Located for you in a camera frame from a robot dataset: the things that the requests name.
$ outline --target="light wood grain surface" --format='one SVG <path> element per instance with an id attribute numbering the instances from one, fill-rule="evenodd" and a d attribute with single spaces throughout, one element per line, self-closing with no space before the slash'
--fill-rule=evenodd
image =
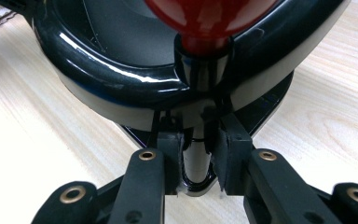
<path id="1" fill-rule="evenodd" d="M 358 0 L 297 68 L 278 112 L 255 137 L 312 186 L 358 183 Z M 59 186 L 100 187 L 123 175 L 137 148 L 58 80 L 23 17 L 0 28 L 0 223 L 30 223 Z M 247 223 L 242 198 L 218 186 L 166 199 L 166 223 Z"/>

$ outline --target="red dome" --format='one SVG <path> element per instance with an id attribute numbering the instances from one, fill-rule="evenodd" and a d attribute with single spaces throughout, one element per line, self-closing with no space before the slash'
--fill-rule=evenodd
<path id="1" fill-rule="evenodd" d="M 210 55 L 227 38 L 253 25 L 276 0 L 145 0 L 151 10 L 182 36 L 196 55 Z"/>

